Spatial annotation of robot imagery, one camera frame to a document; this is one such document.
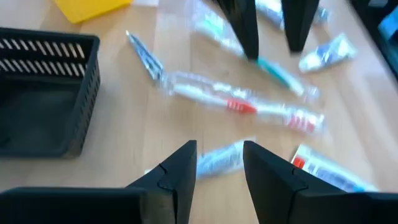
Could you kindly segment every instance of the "yellow box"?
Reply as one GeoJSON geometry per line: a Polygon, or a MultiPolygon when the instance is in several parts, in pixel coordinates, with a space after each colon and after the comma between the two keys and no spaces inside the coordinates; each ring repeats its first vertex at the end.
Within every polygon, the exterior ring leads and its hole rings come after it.
{"type": "Polygon", "coordinates": [[[130,4],[132,0],[54,0],[72,23],[78,23],[130,4]]]}

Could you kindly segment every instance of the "black basket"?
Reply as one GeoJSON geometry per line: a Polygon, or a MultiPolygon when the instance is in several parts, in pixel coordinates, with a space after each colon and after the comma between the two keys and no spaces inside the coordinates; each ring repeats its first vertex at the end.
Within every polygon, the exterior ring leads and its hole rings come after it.
{"type": "Polygon", "coordinates": [[[0,28],[0,156],[80,155],[100,87],[99,44],[0,28]]]}

